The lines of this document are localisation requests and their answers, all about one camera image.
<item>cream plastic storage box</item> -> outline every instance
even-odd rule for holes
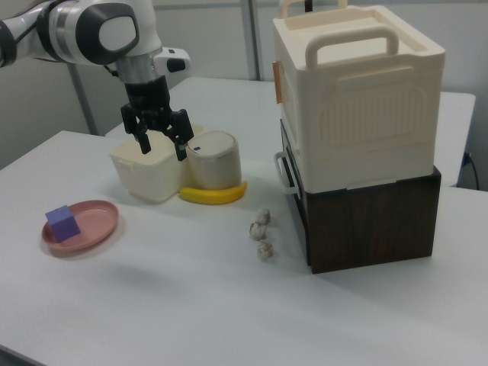
[[[204,128],[192,125],[199,136]],[[131,137],[110,152],[110,157],[122,185],[134,196],[146,201],[162,202],[178,192],[181,187],[192,185],[188,159],[179,162],[175,145],[161,132],[147,131],[151,151],[143,155],[139,143]]]
[[[291,2],[274,19],[277,87],[305,191],[432,174],[444,49],[381,6],[289,18]]]

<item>purple block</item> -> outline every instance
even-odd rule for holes
[[[81,232],[68,206],[56,208],[46,213],[46,217],[58,242],[64,242]]]

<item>beige cylindrical cup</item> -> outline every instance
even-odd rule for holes
[[[196,188],[226,189],[241,184],[241,162],[237,140],[223,131],[193,138],[187,157]]]

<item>white table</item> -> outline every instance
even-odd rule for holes
[[[188,78],[171,90],[171,106],[186,109],[193,124],[234,135],[241,143],[241,156],[272,159],[282,149],[274,86],[272,82]],[[458,183],[474,102],[470,94],[441,94],[434,164],[445,186]],[[106,137],[126,140],[128,135],[119,125]]]
[[[0,171],[0,345],[49,366],[488,364],[488,196],[443,188],[434,254],[311,275],[271,162],[245,197],[145,204],[108,157],[119,141],[60,133]],[[120,224],[55,256],[44,213],[105,199]],[[248,237],[262,207],[278,252]]]

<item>metal handle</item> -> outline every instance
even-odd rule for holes
[[[285,194],[298,194],[298,196],[300,197],[300,190],[298,189],[297,180],[295,178],[295,175],[293,174],[293,171],[291,171],[291,179],[293,179],[293,185],[294,185],[294,187],[287,187],[285,185],[285,183],[283,181],[283,174],[281,173],[281,168],[280,168],[280,163],[279,163],[279,160],[280,159],[289,159],[288,158],[288,154],[286,152],[284,152],[284,151],[280,151],[280,152],[277,152],[274,155],[274,163],[276,165],[276,171],[278,172],[278,176],[280,177],[280,182],[282,184],[281,190]]]
[[[392,27],[380,24],[373,27],[359,27],[348,30],[339,30],[337,32],[320,34],[315,36],[305,49],[305,63],[307,68],[313,69],[317,66],[317,53],[323,47],[332,46],[334,44],[356,42],[358,40],[373,40],[374,38],[387,39],[387,54],[396,55],[400,41],[398,34]]]
[[[281,18],[288,18],[288,6],[295,3],[295,2],[304,2],[305,0],[280,0],[280,5],[278,6],[280,9],[280,16]],[[338,0],[338,8],[345,9],[348,7],[348,0]]]

